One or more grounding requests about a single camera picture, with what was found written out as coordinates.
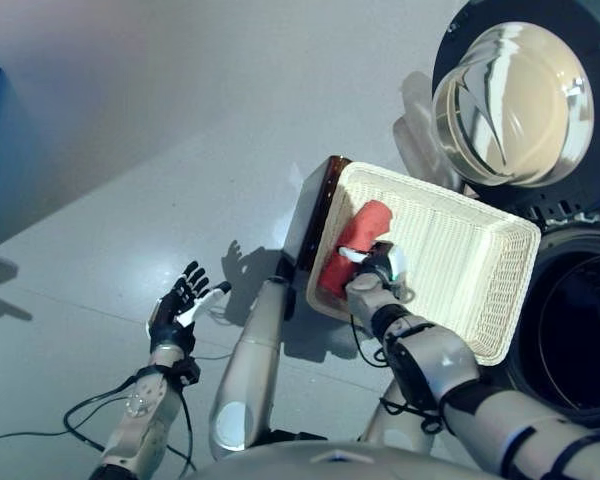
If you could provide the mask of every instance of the white woven basket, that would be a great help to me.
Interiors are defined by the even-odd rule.
[[[347,166],[329,209],[307,301],[349,320],[346,303],[316,288],[325,261],[353,215],[369,200],[393,212],[380,237],[407,257],[408,308],[458,333],[482,365],[507,354],[529,284],[540,230],[533,223],[450,190],[364,163]]]

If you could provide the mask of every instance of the black cable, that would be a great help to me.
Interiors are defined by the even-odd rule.
[[[180,450],[176,450],[175,448],[173,448],[171,445],[167,445],[167,450],[169,450],[171,453],[173,453],[174,455],[176,455],[177,457],[180,457],[181,459],[183,459],[184,461],[187,462],[187,465],[189,465],[189,467],[191,468],[191,470],[193,470],[194,472],[197,470],[196,466],[193,464],[193,462],[189,459],[189,457],[187,457],[184,453],[182,453]]]
[[[99,444],[98,442],[90,439],[86,435],[83,435],[82,433],[80,433],[80,432],[78,432],[76,430],[76,428],[78,428],[80,425],[82,425],[82,423],[80,423],[79,425],[76,425],[74,427],[69,422],[69,419],[70,419],[71,415],[73,415],[76,411],[80,410],[81,408],[84,408],[85,406],[87,406],[87,405],[89,405],[91,403],[97,402],[99,400],[102,400],[104,398],[110,397],[111,395],[115,395],[116,393],[120,393],[121,391],[125,390],[126,388],[128,388],[129,386],[131,386],[133,383],[135,383],[135,381],[136,381],[136,377],[135,376],[129,377],[122,384],[120,384],[118,387],[114,388],[113,390],[109,390],[108,392],[101,393],[99,395],[94,395],[93,397],[87,398],[86,400],[83,400],[82,402],[78,403],[77,405],[71,407],[71,409],[69,409],[67,411],[67,413],[64,414],[64,417],[62,419],[62,422],[65,425],[65,428],[67,429],[65,431],[65,433],[71,433],[71,435],[73,435],[75,438],[77,438],[81,442],[85,443],[89,447],[94,448],[94,449],[98,450],[99,452],[103,452],[104,451],[104,447],[101,444]],[[182,402],[184,402],[184,397],[181,396],[180,400]],[[185,408],[185,415],[188,417],[189,411],[186,408],[186,403],[183,403],[183,406]],[[189,455],[185,455],[184,453],[180,452],[179,450],[176,450],[175,448],[173,448],[171,445],[167,445],[167,450],[169,450],[174,455],[177,455],[178,457],[184,459],[187,462],[185,464],[185,468],[187,466],[190,466],[193,471],[196,471],[196,466],[191,461],[191,455],[192,455],[191,450],[193,449],[193,438],[192,438],[193,437],[193,432],[192,432],[192,429],[191,429],[190,418],[189,418],[189,421],[187,422],[187,428],[189,429],[189,436],[190,436],[190,447],[189,447],[190,452],[189,452]]]
[[[360,340],[358,340],[358,334],[356,332],[356,326],[353,323],[353,315],[350,315],[350,319],[351,319],[351,331],[353,332],[353,339],[356,341],[356,347],[358,348],[358,352],[360,353],[360,356],[362,357],[362,359],[369,365],[371,365],[373,368],[387,368],[389,366],[389,364],[387,363],[387,361],[385,360],[384,363],[373,363],[371,360],[369,360],[364,353],[362,353],[362,348],[360,347]],[[379,352],[382,352],[382,347],[379,350],[376,350],[376,352],[373,354],[373,358],[378,361],[381,362],[381,359],[379,358]]]
[[[180,397],[182,409],[184,410],[184,418],[187,421],[187,437],[189,438],[189,446],[187,448],[187,461],[184,464],[184,467],[182,467],[182,472],[180,472],[180,475],[178,476],[178,478],[184,478],[184,476],[187,474],[187,469],[189,468],[189,465],[191,465],[191,469],[194,472],[198,469],[191,460],[191,456],[193,455],[193,428],[191,427],[191,415],[189,415],[189,407],[187,406],[187,401],[184,399],[184,395],[182,395],[181,390],[178,390],[178,396]]]
[[[88,438],[85,435],[83,435],[82,433],[78,432],[76,430],[76,428],[73,425],[71,425],[71,423],[69,422],[69,419],[70,419],[71,415],[73,415],[75,412],[77,412],[81,408],[84,408],[87,405],[98,402],[107,397],[110,397],[111,395],[115,395],[116,393],[120,393],[123,390],[126,390],[130,385],[133,385],[135,383],[135,381],[136,381],[136,377],[131,376],[131,377],[127,378],[118,387],[114,388],[113,390],[109,390],[108,392],[101,393],[100,395],[94,395],[93,397],[89,397],[86,400],[83,400],[82,402],[78,403],[77,405],[71,407],[67,411],[67,413],[64,414],[64,417],[62,417],[62,423],[64,425],[64,428],[66,428],[67,431],[71,435],[73,435],[75,438],[77,438],[81,442],[86,443],[88,446],[90,446],[91,448],[95,448],[99,452],[104,452],[104,447],[102,445],[100,445],[98,442],[94,442],[90,438]]]
[[[102,407],[109,405],[110,403],[117,402],[119,400],[124,400],[126,397],[116,397],[103,402],[94,408],[89,415],[87,415],[75,428],[79,428],[84,425],[88,420],[91,419]],[[5,438],[12,437],[59,437],[61,435],[66,435],[69,433],[69,430],[64,430],[62,432],[34,432],[34,431],[25,431],[25,432],[13,432],[13,433],[5,433],[4,435],[0,435],[0,440]]]

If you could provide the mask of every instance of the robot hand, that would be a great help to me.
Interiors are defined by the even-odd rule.
[[[195,320],[231,290],[231,285],[226,281],[211,289],[206,288],[209,279],[205,273],[198,262],[191,262],[169,293],[158,300],[147,322],[151,351],[166,342],[179,345],[186,354],[191,353],[195,342]]]

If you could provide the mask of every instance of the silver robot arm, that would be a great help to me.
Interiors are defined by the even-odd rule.
[[[483,383],[467,344],[408,312],[382,275],[361,273],[346,292],[353,315],[381,342],[404,398],[422,412],[438,410],[485,471],[600,479],[600,436],[520,392]]]
[[[197,383],[200,376],[189,356],[195,345],[195,320],[231,288],[228,282],[206,289],[208,284],[204,269],[192,262],[158,301],[147,323],[148,365],[136,373],[122,420],[90,480],[148,480],[160,466],[169,429],[184,402],[182,388]]]

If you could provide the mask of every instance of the red object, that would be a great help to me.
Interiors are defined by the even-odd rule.
[[[392,216],[389,207],[382,202],[371,200],[365,203],[338,237],[336,249],[349,247],[363,252],[369,251],[376,238],[389,231]],[[318,278],[318,285],[336,297],[345,298],[344,287],[353,277],[355,270],[355,263],[334,251]]]

